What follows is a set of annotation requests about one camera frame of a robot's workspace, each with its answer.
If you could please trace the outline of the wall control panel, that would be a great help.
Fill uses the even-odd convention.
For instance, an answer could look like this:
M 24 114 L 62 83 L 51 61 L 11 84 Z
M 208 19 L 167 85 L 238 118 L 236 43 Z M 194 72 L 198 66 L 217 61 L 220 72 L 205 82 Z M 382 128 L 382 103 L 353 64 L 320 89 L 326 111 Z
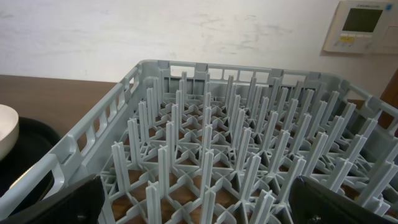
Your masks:
M 397 1 L 340 1 L 323 50 L 343 54 L 396 54 Z

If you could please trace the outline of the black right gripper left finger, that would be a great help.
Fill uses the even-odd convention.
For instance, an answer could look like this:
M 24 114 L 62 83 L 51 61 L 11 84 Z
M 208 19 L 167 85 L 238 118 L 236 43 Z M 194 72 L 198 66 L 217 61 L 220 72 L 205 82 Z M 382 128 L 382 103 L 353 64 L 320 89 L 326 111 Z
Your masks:
M 104 200 L 101 177 L 91 174 L 1 223 L 98 223 Z

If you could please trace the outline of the grey dishwasher rack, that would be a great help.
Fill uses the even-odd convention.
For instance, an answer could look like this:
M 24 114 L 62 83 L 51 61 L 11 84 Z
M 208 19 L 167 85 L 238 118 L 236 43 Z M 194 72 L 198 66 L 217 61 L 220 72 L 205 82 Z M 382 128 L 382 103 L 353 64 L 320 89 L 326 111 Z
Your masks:
M 101 177 L 98 223 L 294 223 L 300 175 L 396 223 L 396 132 L 393 106 L 334 74 L 144 60 L 2 195 L 1 221 L 51 172 L 42 200 Z

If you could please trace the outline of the large cream bowl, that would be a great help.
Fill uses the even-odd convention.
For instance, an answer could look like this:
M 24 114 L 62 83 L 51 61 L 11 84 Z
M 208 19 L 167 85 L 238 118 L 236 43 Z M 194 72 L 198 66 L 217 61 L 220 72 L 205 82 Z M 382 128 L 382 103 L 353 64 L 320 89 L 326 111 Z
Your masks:
M 10 106 L 1 105 L 1 160 L 14 147 L 19 135 L 19 115 Z

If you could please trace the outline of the round black tray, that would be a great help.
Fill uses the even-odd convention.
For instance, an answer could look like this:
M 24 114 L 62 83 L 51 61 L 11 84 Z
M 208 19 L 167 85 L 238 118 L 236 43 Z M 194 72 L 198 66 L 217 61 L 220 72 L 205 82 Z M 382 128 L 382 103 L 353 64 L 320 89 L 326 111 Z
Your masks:
M 51 126 L 35 119 L 20 117 L 17 141 L 8 155 L 1 160 L 1 195 L 4 195 L 10 186 L 59 140 L 59 134 Z M 11 213 L 18 213 L 42 200 L 53 183 L 53 174 L 48 172 Z

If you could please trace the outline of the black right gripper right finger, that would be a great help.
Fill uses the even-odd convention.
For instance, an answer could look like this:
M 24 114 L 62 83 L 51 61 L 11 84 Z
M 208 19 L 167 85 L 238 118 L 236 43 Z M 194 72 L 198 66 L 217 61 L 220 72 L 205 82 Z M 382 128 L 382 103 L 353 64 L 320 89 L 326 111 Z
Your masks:
M 302 175 L 291 185 L 289 205 L 294 223 L 392 223 Z

